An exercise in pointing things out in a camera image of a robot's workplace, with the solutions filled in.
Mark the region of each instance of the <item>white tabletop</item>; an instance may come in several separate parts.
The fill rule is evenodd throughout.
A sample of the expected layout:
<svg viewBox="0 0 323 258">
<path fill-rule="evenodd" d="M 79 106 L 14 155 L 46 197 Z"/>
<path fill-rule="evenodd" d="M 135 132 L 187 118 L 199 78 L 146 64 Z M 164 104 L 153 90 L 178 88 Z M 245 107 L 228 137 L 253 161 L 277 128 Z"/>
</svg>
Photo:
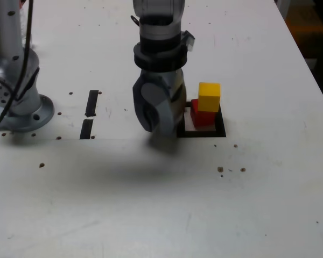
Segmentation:
<svg viewBox="0 0 323 258">
<path fill-rule="evenodd" d="M 227 137 L 173 153 L 135 116 L 133 13 L 36 1 L 37 85 L 62 115 L 0 132 L 0 257 L 323 257 L 323 95 L 273 0 L 186 1 L 188 99 L 220 82 Z M 79 140 L 90 90 L 95 139 Z"/>
</svg>

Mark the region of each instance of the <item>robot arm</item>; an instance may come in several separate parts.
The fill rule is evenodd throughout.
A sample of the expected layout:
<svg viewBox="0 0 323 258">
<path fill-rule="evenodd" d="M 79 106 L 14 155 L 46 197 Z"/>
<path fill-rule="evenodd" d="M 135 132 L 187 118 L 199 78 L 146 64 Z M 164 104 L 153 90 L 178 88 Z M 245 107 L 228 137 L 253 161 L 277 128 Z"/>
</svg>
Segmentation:
<svg viewBox="0 0 323 258">
<path fill-rule="evenodd" d="M 133 87 L 136 115 L 146 131 L 174 134 L 186 105 L 182 67 L 194 44 L 181 31 L 185 0 L 133 0 L 140 18 L 140 42 L 134 47 L 141 75 Z"/>
<path fill-rule="evenodd" d="M 37 54 L 22 45 L 19 1 L 0 0 L 0 130 L 33 131 L 52 118 L 52 101 L 36 88 L 38 73 Z"/>
</svg>

